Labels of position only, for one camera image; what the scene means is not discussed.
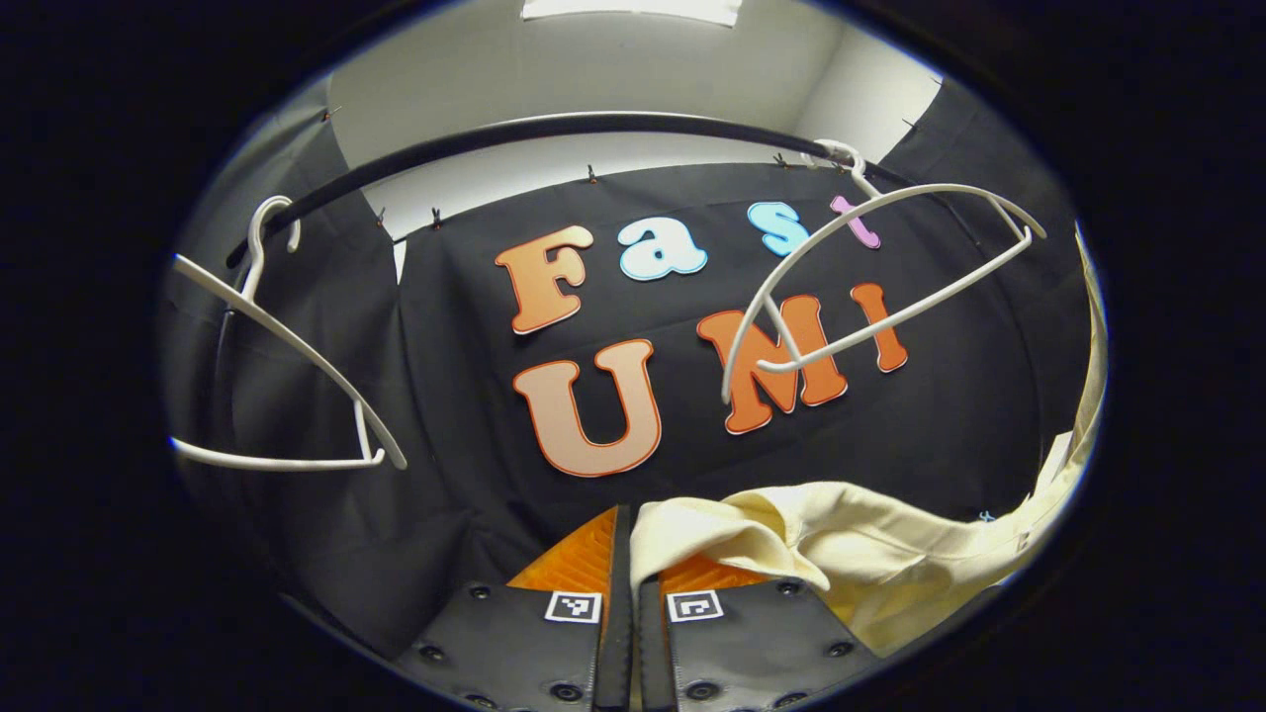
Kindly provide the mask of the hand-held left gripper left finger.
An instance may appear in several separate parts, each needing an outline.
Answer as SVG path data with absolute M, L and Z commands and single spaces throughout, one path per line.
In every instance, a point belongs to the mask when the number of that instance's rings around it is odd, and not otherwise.
M 628 709 L 633 519 L 613 505 L 510 582 L 457 587 L 395 666 L 479 711 Z

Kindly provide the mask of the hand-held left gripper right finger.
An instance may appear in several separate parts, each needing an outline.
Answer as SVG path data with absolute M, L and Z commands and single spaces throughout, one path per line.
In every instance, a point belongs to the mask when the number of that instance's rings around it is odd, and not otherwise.
M 880 666 L 795 576 L 696 555 L 636 587 L 642 711 L 787 711 Z

